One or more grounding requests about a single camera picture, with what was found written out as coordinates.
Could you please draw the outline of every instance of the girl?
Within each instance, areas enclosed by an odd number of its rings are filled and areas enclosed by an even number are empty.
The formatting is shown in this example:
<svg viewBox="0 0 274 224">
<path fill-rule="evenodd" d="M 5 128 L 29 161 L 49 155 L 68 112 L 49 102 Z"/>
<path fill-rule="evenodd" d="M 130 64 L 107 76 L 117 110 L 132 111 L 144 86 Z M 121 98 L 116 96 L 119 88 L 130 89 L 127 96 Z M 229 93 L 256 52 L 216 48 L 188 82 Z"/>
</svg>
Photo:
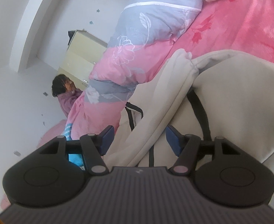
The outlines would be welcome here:
<svg viewBox="0 0 274 224">
<path fill-rule="evenodd" d="M 66 117 L 68 117 L 74 102 L 81 93 L 82 91 L 76 88 L 74 82 L 64 74 L 57 75 L 52 82 L 52 95 L 58 98 Z"/>
</svg>

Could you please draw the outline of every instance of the pink blanket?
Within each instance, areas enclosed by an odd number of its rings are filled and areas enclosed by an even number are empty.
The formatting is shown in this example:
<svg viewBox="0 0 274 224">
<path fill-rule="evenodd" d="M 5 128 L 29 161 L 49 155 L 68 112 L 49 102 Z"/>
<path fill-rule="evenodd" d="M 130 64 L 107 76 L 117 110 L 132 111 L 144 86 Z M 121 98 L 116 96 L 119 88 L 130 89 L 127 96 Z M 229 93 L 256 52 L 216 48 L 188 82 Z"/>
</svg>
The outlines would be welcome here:
<svg viewBox="0 0 274 224">
<path fill-rule="evenodd" d="M 274 0 L 218 0 L 202 12 L 174 44 L 168 58 L 183 48 L 193 58 L 234 49 L 274 63 Z"/>
<path fill-rule="evenodd" d="M 69 112 L 63 132 L 67 140 L 99 134 L 108 125 L 117 130 L 120 112 L 136 86 L 154 78 L 173 43 L 201 11 L 202 1 L 129 1 L 87 89 Z"/>
</svg>

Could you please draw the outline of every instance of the gray fabric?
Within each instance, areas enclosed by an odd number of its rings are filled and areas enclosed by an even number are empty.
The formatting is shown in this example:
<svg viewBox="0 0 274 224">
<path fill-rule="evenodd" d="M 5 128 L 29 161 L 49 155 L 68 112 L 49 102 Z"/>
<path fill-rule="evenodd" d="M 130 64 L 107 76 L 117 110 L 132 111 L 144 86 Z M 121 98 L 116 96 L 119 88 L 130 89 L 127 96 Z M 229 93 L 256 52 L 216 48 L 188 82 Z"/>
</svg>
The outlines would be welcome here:
<svg viewBox="0 0 274 224">
<path fill-rule="evenodd" d="M 90 79 L 89 86 L 98 88 L 99 101 L 106 102 L 120 102 L 127 101 L 136 89 L 137 84 L 131 84 L 128 86 L 120 86 L 112 81 L 97 81 Z"/>
<path fill-rule="evenodd" d="M 201 9 L 203 2 L 203 0 L 130 0 L 129 4 L 147 1 L 171 3 L 196 9 Z M 179 38 L 199 12 L 188 8 L 182 9 L 161 5 L 126 8 L 119 17 L 116 31 L 111 37 L 108 47 L 122 45 L 124 36 L 126 40 L 129 40 L 135 46 L 153 44 L 155 41 L 165 41 L 173 35 Z M 185 21 L 189 19 L 190 22 L 185 28 Z"/>
</svg>

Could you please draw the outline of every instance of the cream cabinet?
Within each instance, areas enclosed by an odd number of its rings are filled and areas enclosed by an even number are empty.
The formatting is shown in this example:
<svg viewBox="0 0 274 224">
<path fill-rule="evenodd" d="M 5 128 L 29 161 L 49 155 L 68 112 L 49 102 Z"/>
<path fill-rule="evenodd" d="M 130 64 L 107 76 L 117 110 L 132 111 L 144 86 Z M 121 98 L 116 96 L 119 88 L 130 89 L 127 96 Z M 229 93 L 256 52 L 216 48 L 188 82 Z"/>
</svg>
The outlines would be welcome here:
<svg viewBox="0 0 274 224">
<path fill-rule="evenodd" d="M 76 85 L 84 90 L 89 82 L 93 66 L 102 58 L 107 43 L 99 40 L 86 31 L 77 30 L 72 37 L 65 58 L 58 69 Z"/>
</svg>

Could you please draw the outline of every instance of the blue fabric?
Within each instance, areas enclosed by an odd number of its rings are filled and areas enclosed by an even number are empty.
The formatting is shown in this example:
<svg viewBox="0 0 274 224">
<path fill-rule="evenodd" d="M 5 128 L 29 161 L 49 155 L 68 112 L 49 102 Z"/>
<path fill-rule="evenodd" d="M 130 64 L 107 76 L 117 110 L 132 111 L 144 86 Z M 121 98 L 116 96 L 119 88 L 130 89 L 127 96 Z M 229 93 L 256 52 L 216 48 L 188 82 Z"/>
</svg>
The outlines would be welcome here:
<svg viewBox="0 0 274 224">
<path fill-rule="evenodd" d="M 78 167 L 84 166 L 81 154 L 69 154 L 69 161 L 76 164 Z"/>
<path fill-rule="evenodd" d="M 67 124 L 62 133 L 63 136 L 66 137 L 67 141 L 71 141 L 71 130 L 73 124 Z M 76 164 L 78 167 L 84 166 L 82 155 L 81 154 L 69 154 L 69 161 Z"/>
</svg>

